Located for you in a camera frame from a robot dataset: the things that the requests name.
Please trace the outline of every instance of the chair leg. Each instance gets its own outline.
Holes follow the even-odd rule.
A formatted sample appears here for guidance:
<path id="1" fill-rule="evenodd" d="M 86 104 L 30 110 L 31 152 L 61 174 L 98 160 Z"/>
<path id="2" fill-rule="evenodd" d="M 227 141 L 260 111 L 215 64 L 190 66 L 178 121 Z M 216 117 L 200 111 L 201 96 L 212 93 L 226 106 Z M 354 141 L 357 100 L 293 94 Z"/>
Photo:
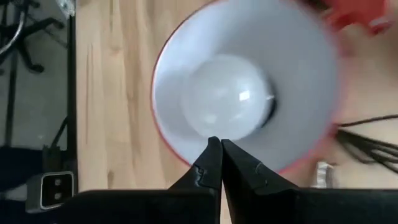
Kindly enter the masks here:
<path id="1" fill-rule="evenodd" d="M 25 27 L 24 30 L 22 31 L 22 35 L 24 37 L 27 37 L 31 34 L 36 33 L 37 31 L 47 28 L 51 24 L 54 24 L 54 26 L 58 29 L 63 29 L 65 27 L 62 22 L 54 18 L 47 18 Z"/>
<path id="2" fill-rule="evenodd" d="M 26 44 L 22 41 L 17 43 L 17 49 L 19 53 L 21 54 L 21 57 L 26 65 L 26 67 L 30 70 L 32 73 L 40 74 L 44 72 L 44 67 L 41 66 L 40 64 L 33 64 L 32 59 L 30 58 L 30 55 L 27 51 Z"/>

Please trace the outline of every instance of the chair wheel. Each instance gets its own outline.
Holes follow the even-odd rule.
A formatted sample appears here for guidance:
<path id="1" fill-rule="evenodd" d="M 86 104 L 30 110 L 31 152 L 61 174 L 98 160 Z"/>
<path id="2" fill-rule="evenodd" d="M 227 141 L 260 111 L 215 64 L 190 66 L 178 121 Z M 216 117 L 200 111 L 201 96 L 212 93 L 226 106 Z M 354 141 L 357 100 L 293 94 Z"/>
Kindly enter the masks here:
<path id="1" fill-rule="evenodd" d="M 40 74 L 40 73 L 44 72 L 44 67 L 41 66 L 41 65 L 32 65 L 29 68 L 29 70 L 30 70 L 31 73 Z"/>
<path id="2" fill-rule="evenodd" d="M 63 25 L 63 23 L 62 23 L 62 22 L 59 22 L 59 21 L 54 22 L 54 26 L 55 26 L 55 28 L 57 28 L 57 29 L 63 29 L 63 28 L 65 28 L 65 25 Z"/>

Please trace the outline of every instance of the floor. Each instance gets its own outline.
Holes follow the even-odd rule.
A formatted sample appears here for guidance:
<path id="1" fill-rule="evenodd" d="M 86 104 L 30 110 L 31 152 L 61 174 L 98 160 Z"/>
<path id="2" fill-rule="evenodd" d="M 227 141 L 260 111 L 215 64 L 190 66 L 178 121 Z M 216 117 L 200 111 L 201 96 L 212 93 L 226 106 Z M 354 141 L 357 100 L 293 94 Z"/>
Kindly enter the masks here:
<path id="1" fill-rule="evenodd" d="M 29 14 L 36 20 L 54 17 L 66 23 L 64 15 L 55 1 L 39 0 L 38 9 L 29 9 Z M 56 39 L 67 43 L 67 29 L 57 30 L 54 26 L 47 28 Z M 40 63 L 45 71 L 39 75 L 30 73 L 18 61 L 16 100 L 12 146 L 42 149 L 49 145 L 57 133 L 61 122 L 67 115 L 67 50 L 44 31 L 33 34 L 27 39 L 29 53 L 34 63 Z M 10 57 L 0 68 L 0 146 L 4 144 L 7 96 L 10 76 Z M 66 149 L 66 130 L 58 144 Z"/>

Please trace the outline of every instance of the office chair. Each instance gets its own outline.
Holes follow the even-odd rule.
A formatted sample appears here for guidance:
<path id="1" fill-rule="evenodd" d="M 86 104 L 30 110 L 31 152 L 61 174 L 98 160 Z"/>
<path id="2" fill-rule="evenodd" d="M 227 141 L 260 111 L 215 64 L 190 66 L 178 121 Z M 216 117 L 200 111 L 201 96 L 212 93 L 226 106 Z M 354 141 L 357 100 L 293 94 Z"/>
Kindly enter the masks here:
<path id="1" fill-rule="evenodd" d="M 18 24 L 7 25 L 7 8 L 10 2 L 12 2 L 16 7 L 21 10 L 21 16 Z M 32 59 L 27 50 L 27 46 L 25 44 L 25 39 L 31 34 L 43 30 L 52 24 L 57 29 L 63 29 L 65 26 L 62 22 L 52 17 L 49 17 L 25 27 L 24 25 L 29 7 L 40 7 L 40 4 L 35 1 L 25 0 L 21 3 L 20 1 L 0 0 L 0 6 L 4 6 L 4 12 L 0 22 L 0 44 L 4 48 L 4 50 L 0 49 L 0 64 L 5 61 L 7 56 L 12 52 L 12 49 L 17 49 L 26 67 L 32 73 L 42 73 L 44 71 L 44 67 L 40 64 L 32 62 Z"/>

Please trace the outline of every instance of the metal object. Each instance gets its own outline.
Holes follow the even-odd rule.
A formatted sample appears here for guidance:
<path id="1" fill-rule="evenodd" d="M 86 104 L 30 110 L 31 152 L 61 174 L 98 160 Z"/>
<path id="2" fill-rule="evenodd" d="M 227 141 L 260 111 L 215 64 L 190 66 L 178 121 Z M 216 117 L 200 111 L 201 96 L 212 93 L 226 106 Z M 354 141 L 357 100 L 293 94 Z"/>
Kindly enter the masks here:
<path id="1" fill-rule="evenodd" d="M 36 175 L 27 181 L 27 213 L 41 213 L 61 206 L 75 194 L 72 172 L 50 172 Z"/>
<path id="2" fill-rule="evenodd" d="M 72 0 L 55 0 L 61 9 L 63 15 L 69 19 L 69 17 L 73 17 L 76 14 L 75 1 Z"/>
<path id="3" fill-rule="evenodd" d="M 333 166 L 327 162 L 320 161 L 317 164 L 317 173 L 315 176 L 315 183 L 313 187 L 325 189 L 336 187 Z"/>

